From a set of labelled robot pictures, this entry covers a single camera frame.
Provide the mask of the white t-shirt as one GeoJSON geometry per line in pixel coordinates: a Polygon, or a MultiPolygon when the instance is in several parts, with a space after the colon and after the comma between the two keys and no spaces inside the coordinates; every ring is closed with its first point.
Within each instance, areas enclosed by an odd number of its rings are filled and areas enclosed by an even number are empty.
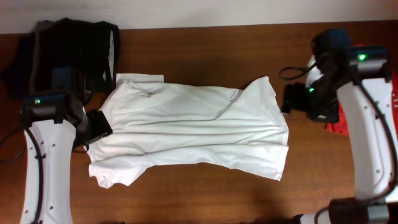
{"type": "Polygon", "coordinates": [[[245,89],[119,73],[101,107],[112,133],[89,146],[98,185],[131,185],[148,168],[209,163],[280,180],[289,128],[268,77],[245,89]]]}

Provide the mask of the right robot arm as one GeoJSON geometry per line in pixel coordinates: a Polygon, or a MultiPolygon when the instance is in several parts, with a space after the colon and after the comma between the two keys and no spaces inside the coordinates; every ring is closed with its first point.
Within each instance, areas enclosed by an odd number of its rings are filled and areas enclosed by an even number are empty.
{"type": "Polygon", "coordinates": [[[289,77],[282,112],[303,111],[311,121],[348,127],[355,195],[333,199],[294,223],[388,223],[397,202],[397,105],[387,48],[353,45],[344,29],[312,39],[313,59],[289,77]]]}

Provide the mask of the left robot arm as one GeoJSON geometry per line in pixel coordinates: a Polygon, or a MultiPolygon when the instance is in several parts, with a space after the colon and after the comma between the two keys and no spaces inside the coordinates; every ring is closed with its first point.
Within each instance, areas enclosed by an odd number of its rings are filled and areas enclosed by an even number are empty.
{"type": "Polygon", "coordinates": [[[85,111],[86,78],[79,70],[54,68],[49,83],[21,106],[27,147],[21,223],[71,223],[72,152],[113,132],[103,112],[85,111]]]}

